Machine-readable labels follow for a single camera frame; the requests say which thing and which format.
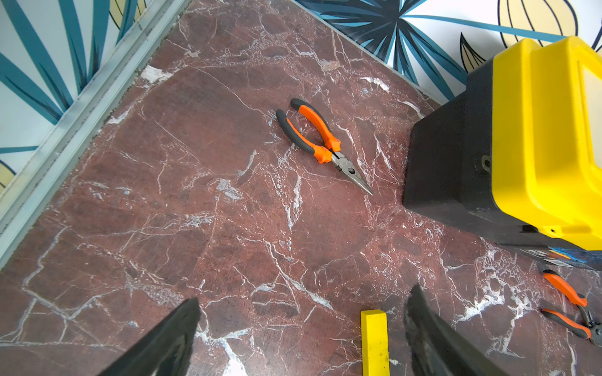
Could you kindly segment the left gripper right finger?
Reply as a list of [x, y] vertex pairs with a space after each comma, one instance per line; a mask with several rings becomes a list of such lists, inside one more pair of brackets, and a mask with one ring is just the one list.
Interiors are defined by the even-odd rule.
[[418, 284], [405, 304], [404, 325], [416, 375], [506, 374], [431, 310]]

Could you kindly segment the yellow block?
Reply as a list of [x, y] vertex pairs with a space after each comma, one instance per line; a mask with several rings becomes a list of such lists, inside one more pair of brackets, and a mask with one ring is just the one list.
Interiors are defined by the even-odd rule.
[[361, 325], [363, 376], [389, 376], [387, 314], [382, 310], [362, 311]]

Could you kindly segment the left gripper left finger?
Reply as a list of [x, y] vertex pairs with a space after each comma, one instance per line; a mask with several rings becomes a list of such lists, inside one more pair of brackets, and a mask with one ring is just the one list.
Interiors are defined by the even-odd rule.
[[199, 320], [198, 300], [185, 300], [101, 374], [186, 375]]

